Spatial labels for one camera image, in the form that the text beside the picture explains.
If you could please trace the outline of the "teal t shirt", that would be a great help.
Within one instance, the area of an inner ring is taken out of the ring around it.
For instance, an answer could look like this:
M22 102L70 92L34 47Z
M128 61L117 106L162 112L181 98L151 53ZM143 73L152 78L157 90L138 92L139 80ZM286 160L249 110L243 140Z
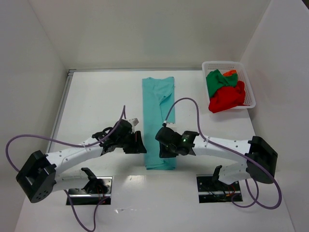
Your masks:
M155 139L171 106L174 104L174 78L142 79L143 138L147 153L144 164L147 170L174 170L176 159L159 157L159 142Z

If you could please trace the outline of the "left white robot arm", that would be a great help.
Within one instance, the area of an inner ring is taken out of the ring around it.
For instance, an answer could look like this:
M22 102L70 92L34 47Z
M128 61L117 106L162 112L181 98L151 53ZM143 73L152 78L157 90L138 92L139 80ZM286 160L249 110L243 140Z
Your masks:
M70 168L121 148L126 154L145 154L141 132L135 130L138 119L122 119L114 127L93 134L78 147L44 154L33 152L16 176L31 203L38 203L49 194L65 189L79 189L86 194L105 194L108 183L87 167Z

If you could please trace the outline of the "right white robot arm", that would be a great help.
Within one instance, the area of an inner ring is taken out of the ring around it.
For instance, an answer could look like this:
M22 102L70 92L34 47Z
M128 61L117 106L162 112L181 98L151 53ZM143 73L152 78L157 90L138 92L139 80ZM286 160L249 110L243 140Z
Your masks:
M163 159L192 155L232 160L231 165L215 168L213 182L230 185L249 178L263 184L274 182L278 154L259 136L250 140L228 140L205 137L189 130L179 134L169 127L162 127L155 138L160 146L159 156Z

